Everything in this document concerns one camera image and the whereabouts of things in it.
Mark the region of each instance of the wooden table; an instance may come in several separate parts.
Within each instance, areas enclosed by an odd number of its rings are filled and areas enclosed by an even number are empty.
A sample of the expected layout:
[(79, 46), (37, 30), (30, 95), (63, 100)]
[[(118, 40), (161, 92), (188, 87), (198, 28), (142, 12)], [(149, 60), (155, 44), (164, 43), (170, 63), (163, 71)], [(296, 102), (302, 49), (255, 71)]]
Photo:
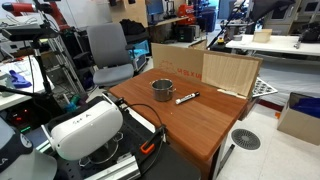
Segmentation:
[[(161, 78), (172, 80), (176, 88), (173, 98), (167, 102), (153, 99), (150, 82)], [(196, 91), (200, 92), (199, 97), (175, 104), (176, 99)], [(247, 104), (247, 100), (220, 93), (217, 88), (159, 69), (151, 69), (127, 80), (111, 88), (110, 92), (118, 98), (124, 97), (128, 105), (143, 103), (153, 107), (167, 126), (168, 136), (177, 145), (176, 149), (184, 151), (183, 155), (198, 165), (205, 173), (203, 177), (210, 176), (210, 171), (214, 173), (212, 165), (215, 166), (220, 159), (214, 158), (213, 154), (217, 152), (215, 156), (221, 156), (218, 149)], [(132, 109), (159, 126), (154, 112), (148, 108), (133, 106)]]

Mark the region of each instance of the desk leg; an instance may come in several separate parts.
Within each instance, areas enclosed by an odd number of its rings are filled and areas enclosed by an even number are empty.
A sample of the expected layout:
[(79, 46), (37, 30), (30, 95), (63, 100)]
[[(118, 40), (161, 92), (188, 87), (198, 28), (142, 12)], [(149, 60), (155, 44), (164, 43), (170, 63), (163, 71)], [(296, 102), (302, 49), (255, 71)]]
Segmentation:
[(209, 174), (209, 180), (216, 180), (218, 177), (218, 172), (220, 169), (220, 163), (222, 160), (223, 150), (226, 145), (228, 135), (226, 135), (220, 145), (220, 147), (217, 149), (217, 151), (214, 153), (212, 157), (211, 167), (210, 167), (210, 174)]

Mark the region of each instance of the computer monitor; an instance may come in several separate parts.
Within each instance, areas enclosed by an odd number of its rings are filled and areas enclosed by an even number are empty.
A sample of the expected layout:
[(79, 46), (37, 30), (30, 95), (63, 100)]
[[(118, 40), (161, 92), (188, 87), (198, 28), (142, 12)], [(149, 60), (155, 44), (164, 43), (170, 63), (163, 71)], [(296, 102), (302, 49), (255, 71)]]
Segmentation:
[(149, 0), (147, 4), (148, 15), (162, 14), (163, 11), (163, 1), (162, 0)]

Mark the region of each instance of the metal pot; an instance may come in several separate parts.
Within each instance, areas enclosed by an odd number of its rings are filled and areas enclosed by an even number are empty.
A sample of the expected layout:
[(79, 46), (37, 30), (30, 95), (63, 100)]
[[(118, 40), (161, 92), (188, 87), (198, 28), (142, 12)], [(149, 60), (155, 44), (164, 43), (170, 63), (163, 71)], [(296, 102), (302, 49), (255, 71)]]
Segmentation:
[(151, 83), (153, 89), (153, 98), (157, 101), (169, 101), (172, 98), (173, 83), (169, 79), (159, 79)]

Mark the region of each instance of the black bag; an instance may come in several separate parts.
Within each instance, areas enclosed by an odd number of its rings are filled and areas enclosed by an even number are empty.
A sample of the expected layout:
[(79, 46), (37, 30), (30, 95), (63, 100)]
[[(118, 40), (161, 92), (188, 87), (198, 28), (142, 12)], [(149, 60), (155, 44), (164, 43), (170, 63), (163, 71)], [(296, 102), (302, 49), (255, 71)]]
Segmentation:
[(122, 19), (120, 24), (124, 35), (137, 35), (146, 31), (141, 23), (131, 21), (130, 19)]

